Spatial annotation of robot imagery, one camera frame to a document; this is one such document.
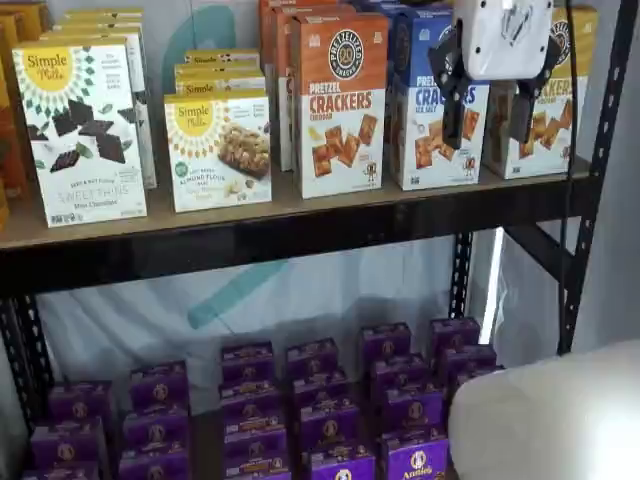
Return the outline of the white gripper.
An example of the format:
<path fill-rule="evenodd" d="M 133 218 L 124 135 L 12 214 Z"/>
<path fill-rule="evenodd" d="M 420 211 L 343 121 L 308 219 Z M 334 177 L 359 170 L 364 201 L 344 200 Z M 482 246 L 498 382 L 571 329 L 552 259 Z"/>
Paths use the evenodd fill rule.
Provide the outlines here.
<path fill-rule="evenodd" d="M 455 1 L 453 6 L 458 33 L 447 33 L 428 52 L 434 81 L 444 98 L 444 143 L 453 149 L 461 147 L 472 79 L 518 80 L 509 135 L 528 143 L 535 102 L 561 54 L 559 45 L 548 45 L 554 3 L 474 0 Z"/>

